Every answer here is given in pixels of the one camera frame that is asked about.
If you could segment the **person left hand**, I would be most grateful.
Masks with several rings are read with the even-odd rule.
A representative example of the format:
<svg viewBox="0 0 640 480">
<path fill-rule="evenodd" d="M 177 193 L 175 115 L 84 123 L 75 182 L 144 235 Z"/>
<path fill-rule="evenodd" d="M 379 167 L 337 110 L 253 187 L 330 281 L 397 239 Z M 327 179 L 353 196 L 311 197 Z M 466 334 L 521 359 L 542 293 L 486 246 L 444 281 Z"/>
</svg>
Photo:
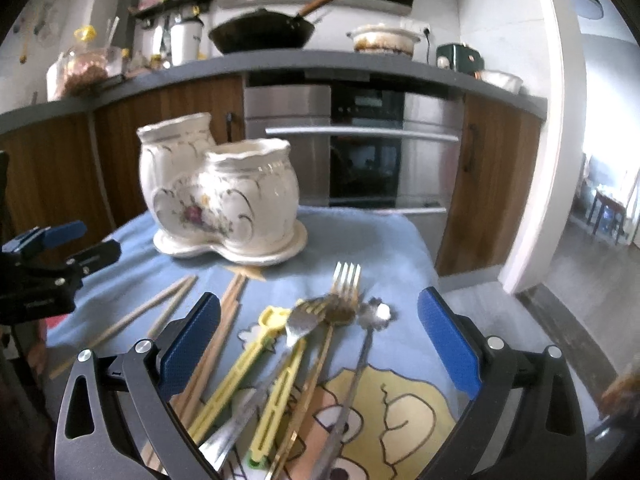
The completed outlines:
<svg viewBox="0 0 640 480">
<path fill-rule="evenodd" d="M 47 367 L 47 334 L 46 320 L 32 323 L 32 342 L 27 349 L 27 362 L 36 376 L 41 376 Z"/>
</svg>

